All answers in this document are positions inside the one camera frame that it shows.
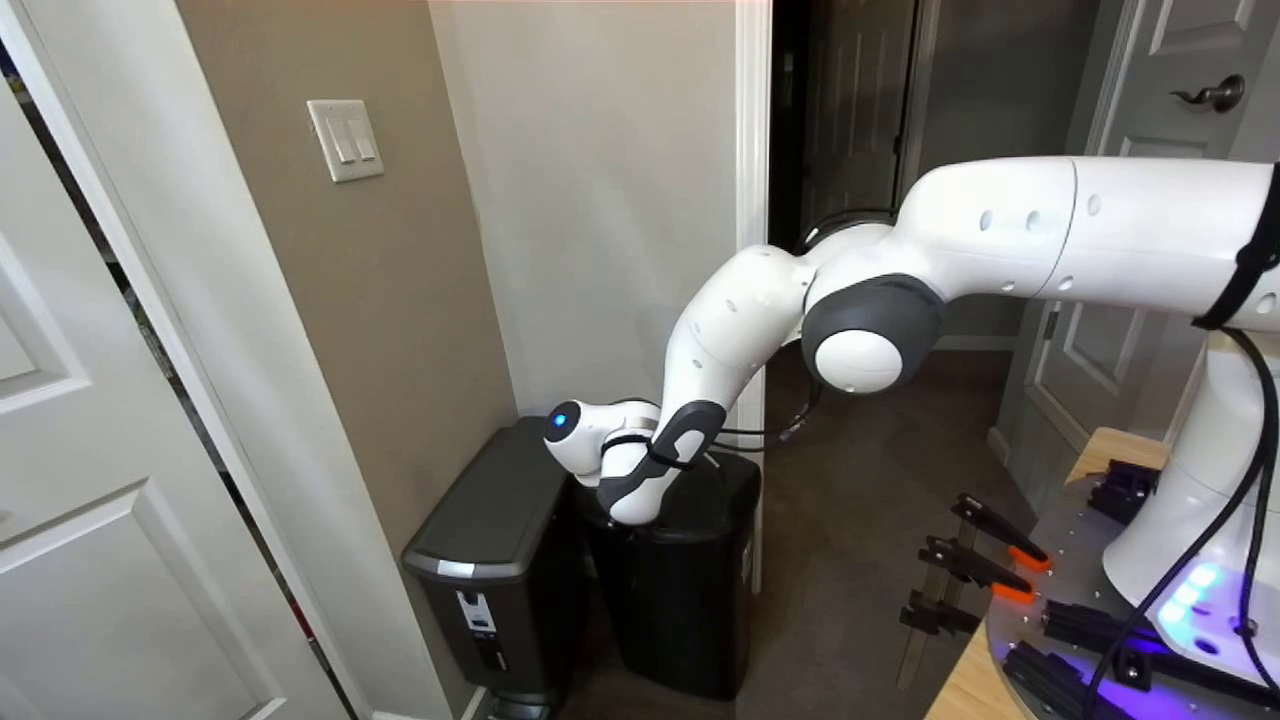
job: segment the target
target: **white door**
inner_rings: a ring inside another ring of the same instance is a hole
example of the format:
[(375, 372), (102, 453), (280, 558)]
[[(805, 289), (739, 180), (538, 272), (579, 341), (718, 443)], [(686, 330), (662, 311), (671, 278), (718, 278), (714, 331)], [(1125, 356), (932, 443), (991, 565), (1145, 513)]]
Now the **white door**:
[(805, 223), (892, 212), (910, 13), (915, 5), (902, 0), (817, 5)]
[[(1114, 37), (1111, 94), (1098, 102), (1091, 153), (1258, 157), (1258, 147), (1245, 147), (1236, 135), (1246, 111), (1274, 110), (1280, 88), (1263, 80), (1263, 57), (1280, 5), (1153, 0), (1136, 8), (1133, 26)], [(1210, 94), (1224, 95), (1233, 84), (1245, 88), (1236, 104), (1221, 102), (1221, 110), (1210, 110)], [(1047, 308), (1041, 331), (1043, 341), (1037, 341), (1028, 365), (1028, 395), (1050, 421), (1061, 443), (1079, 449), (1095, 424), (1155, 441), (1166, 431), (1201, 351), (1201, 331), (1187, 316), (1061, 303)], [(1069, 453), (1047, 453), (1041, 441), (1010, 441), (1010, 478), (1023, 486), (1054, 478), (1054, 467), (1041, 467), (1041, 457), (1061, 461)]]
[(342, 715), (0, 94), (0, 715)]

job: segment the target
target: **door panel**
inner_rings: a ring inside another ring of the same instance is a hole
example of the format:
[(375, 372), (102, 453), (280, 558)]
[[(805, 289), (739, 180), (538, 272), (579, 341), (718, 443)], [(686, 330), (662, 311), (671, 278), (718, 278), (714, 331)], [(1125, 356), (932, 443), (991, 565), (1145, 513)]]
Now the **door panel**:
[(342, 715), (0, 94), (0, 715)]
[(1250, 5), (1254, 0), (1165, 0), (1147, 57), (1240, 47), (1246, 43)]
[(1098, 424), (1165, 438), (1196, 350), (1184, 316), (1062, 303), (1031, 387), (1072, 443)]

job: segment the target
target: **baseboard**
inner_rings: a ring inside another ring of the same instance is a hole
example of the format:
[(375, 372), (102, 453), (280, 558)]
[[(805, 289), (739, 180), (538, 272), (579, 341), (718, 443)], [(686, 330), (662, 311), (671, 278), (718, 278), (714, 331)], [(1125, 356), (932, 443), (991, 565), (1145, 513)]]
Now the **baseboard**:
[(1006, 438), (1004, 438), (1001, 424), (989, 430), (989, 449), (997, 453), (1001, 467), (1006, 473), (1006, 466), (1010, 466), (1010, 443), (1006, 443)]
[(471, 701), (468, 701), (468, 709), (465, 709), (465, 720), (484, 720), (484, 715), (479, 715), (479, 714), (484, 714), (484, 701), (486, 701), (486, 690), (475, 690)]
[(938, 351), (1015, 351), (1015, 335), (938, 335)]

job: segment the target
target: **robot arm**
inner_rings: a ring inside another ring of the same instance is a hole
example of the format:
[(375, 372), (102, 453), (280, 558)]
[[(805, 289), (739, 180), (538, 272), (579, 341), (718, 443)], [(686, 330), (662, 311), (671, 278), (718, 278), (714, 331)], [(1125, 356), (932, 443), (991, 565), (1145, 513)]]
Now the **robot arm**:
[(731, 256), (671, 330), (659, 411), (560, 404), (549, 449), (612, 520), (647, 523), (739, 387), (793, 341), (822, 384), (882, 394), (919, 370), (938, 308), (975, 294), (1280, 330), (1280, 278), (1267, 278), (1280, 242), (1258, 234), (1274, 219), (1267, 164), (952, 164), (906, 193), (895, 228), (856, 223), (808, 256)]

